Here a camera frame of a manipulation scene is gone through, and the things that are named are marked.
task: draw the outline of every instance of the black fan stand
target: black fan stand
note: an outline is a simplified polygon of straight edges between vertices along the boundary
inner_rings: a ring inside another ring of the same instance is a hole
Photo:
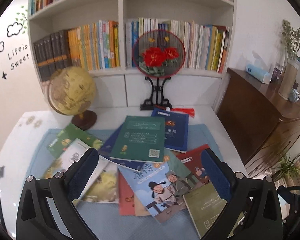
[[[164,98],[163,96],[163,86],[167,80],[171,80],[171,77],[165,78],[162,81],[162,85],[159,85],[159,78],[157,78],[157,84],[154,86],[152,79],[150,77],[145,77],[145,80],[149,80],[151,86],[152,86],[152,91],[151,95],[148,99],[144,101],[143,104],[140,105],[140,110],[153,110],[154,109],[154,104],[153,104],[153,93],[156,92],[156,100],[155,100],[155,105],[157,106],[162,106],[164,108],[169,107],[172,109],[172,105],[170,104],[169,100],[167,98]],[[159,98],[159,92],[161,92],[161,102],[158,103],[158,98]]]

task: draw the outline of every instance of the brown dresser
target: brown dresser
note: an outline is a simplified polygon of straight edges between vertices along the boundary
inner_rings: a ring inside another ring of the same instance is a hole
[[[279,84],[228,69],[230,82],[218,118],[250,177],[273,167],[300,136],[300,106],[284,100]]]

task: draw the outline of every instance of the cartoon man with black hat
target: cartoon man with black hat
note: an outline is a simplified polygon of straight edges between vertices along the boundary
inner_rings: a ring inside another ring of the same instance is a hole
[[[152,197],[157,203],[162,203],[162,207],[170,207],[172,205],[178,205],[177,199],[174,196],[175,189],[173,186],[162,187],[162,184],[166,184],[165,181],[155,183],[153,181],[149,182],[149,187],[152,189]]]
[[[174,171],[168,171],[166,177],[168,181],[171,182],[171,186],[175,189],[175,196],[183,196],[191,190],[190,185],[187,183],[187,179],[179,177]]]

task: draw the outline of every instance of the metal bolt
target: metal bolt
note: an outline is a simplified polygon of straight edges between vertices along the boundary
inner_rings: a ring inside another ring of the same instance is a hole
[[[33,180],[33,176],[30,175],[30,176],[27,178],[27,181],[30,182],[31,180]]]
[[[54,175],[57,179],[62,178],[63,177],[63,172],[59,171]]]
[[[244,178],[244,175],[241,173],[241,172],[237,172],[235,174],[235,176],[238,178],[238,179],[243,179]]]
[[[272,178],[270,176],[266,176],[266,181],[272,182]]]

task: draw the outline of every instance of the yellow globe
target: yellow globe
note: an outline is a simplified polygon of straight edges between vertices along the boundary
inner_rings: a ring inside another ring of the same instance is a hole
[[[65,115],[82,114],[96,95],[93,78],[80,67],[67,67],[59,71],[48,89],[51,107]]]

